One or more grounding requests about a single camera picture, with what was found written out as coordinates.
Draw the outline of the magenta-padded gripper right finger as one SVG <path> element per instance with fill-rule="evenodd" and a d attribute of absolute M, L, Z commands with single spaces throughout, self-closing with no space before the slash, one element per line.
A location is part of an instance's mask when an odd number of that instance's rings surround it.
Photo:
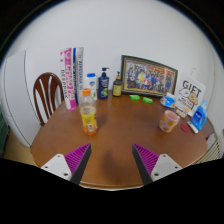
<path fill-rule="evenodd" d="M 144 185 L 182 169 L 182 167 L 167 154 L 158 155 L 138 144 L 132 145 L 132 154 Z"/>

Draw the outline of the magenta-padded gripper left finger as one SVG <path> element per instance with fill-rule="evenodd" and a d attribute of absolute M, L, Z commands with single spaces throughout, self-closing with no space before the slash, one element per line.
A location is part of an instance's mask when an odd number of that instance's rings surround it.
<path fill-rule="evenodd" d="M 56 154 L 42 166 L 42 169 L 79 185 L 90 155 L 91 144 L 88 143 L 66 155 Z"/>

